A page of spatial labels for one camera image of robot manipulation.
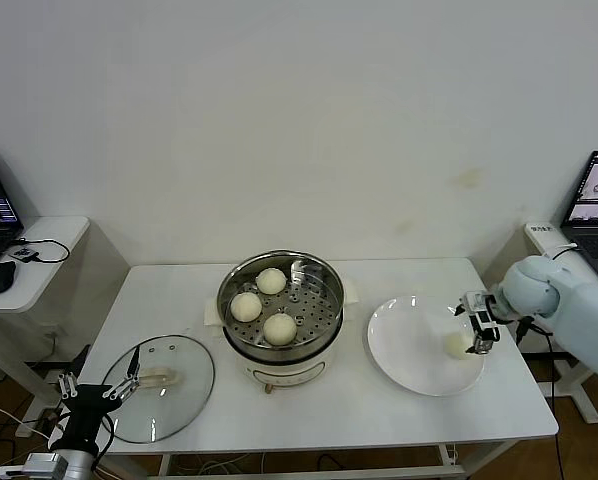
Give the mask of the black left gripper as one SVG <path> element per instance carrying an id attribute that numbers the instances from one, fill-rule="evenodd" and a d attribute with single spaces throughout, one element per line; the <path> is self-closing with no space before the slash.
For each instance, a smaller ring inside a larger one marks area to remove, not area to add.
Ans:
<path id="1" fill-rule="evenodd" d="M 68 367 L 58 375 L 62 400 L 69 410 L 60 445 L 95 445 L 104 417 L 119 409 L 122 398 L 139 384 L 140 347 L 133 350 L 124 378 L 114 385 L 78 385 L 77 379 L 85 365 L 89 346 L 85 345 Z"/>

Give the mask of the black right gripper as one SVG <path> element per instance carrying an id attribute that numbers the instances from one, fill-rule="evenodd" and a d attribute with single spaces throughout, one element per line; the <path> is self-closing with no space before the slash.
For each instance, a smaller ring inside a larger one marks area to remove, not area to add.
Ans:
<path id="1" fill-rule="evenodd" d="M 466 313 L 469 316 L 473 329 L 473 343 L 467 349 L 468 354 L 488 354 L 493 345 L 499 341 L 499 330 L 497 327 L 483 327 L 478 319 L 479 312 L 484 312 L 486 307 L 490 321 L 497 325 L 506 325 L 507 319 L 498 310 L 495 295 L 491 292 L 466 292 L 460 297 L 459 305 L 455 308 L 454 314 Z"/>

